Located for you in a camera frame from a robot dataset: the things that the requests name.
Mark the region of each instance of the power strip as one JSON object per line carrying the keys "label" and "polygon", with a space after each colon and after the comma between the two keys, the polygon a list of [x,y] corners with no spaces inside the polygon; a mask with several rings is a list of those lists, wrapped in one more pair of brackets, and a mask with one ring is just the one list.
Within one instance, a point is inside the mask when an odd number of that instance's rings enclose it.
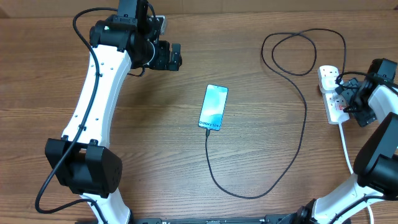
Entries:
{"label": "power strip", "polygon": [[349,114],[343,111],[347,107],[345,99],[335,91],[338,87],[335,83],[338,75],[338,69],[331,65],[324,65],[318,69],[319,88],[329,124],[339,124],[349,120]]}

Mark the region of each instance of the smartphone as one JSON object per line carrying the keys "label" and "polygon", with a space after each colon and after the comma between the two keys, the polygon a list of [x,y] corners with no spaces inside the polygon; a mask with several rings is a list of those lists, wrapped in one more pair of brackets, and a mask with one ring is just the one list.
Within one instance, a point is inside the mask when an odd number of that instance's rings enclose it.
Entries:
{"label": "smartphone", "polygon": [[208,85],[201,107],[199,127],[219,131],[223,121],[228,88]]}

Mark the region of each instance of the white cable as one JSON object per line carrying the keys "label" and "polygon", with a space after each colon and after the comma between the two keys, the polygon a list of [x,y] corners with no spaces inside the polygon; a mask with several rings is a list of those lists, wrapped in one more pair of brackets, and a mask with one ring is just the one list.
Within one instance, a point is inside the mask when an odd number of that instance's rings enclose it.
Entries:
{"label": "white cable", "polygon": [[[346,158],[347,166],[348,166],[349,172],[352,174],[354,172],[354,170],[353,170],[353,167],[351,166],[351,163],[350,163],[349,157],[348,157],[346,139],[344,138],[344,132],[343,132],[343,125],[341,123],[338,123],[338,128],[340,129],[341,143],[343,144],[344,156]],[[372,211],[370,205],[368,205],[368,211],[369,211],[370,223],[374,224],[373,211]]]}

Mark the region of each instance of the wooden surface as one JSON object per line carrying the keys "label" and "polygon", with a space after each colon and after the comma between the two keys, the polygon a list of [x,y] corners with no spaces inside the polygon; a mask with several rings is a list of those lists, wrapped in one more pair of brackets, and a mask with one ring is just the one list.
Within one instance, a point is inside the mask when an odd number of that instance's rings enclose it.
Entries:
{"label": "wooden surface", "polygon": [[[102,17],[78,21],[82,33]],[[306,97],[308,119],[297,160],[267,196],[243,200],[213,183],[206,164],[205,130],[197,122],[206,85],[229,88],[220,132],[212,132],[209,153],[214,175],[242,195],[267,190],[296,152],[303,103],[284,79],[260,59],[268,34],[322,27],[347,41],[347,70],[366,71],[374,58],[398,61],[398,13],[296,12],[170,16],[162,39],[181,43],[179,72],[148,71],[127,77],[111,127],[110,149],[123,160],[119,186],[135,217],[261,217],[295,212],[330,193],[349,177],[337,126],[327,123],[316,69],[291,77]],[[59,138],[75,109],[88,66],[88,51],[72,29],[72,19],[0,20],[0,223],[73,223],[93,217],[86,204],[53,215],[35,211],[34,200],[50,165],[47,138]],[[308,34],[321,65],[341,68],[340,38]],[[279,37],[271,38],[269,50]],[[275,53],[285,68],[302,72],[313,60],[309,42],[291,39]],[[377,124],[344,124],[351,161]],[[53,180],[43,208],[77,199]],[[397,223],[398,203],[372,206],[376,223]],[[361,212],[354,223],[368,223]]]}
{"label": "wooden surface", "polygon": [[[398,0],[150,0],[156,14],[204,14],[222,12],[289,12],[338,10],[388,10]],[[73,17],[92,7],[118,7],[119,0],[0,0],[11,18]],[[108,15],[106,11],[94,12]]]}

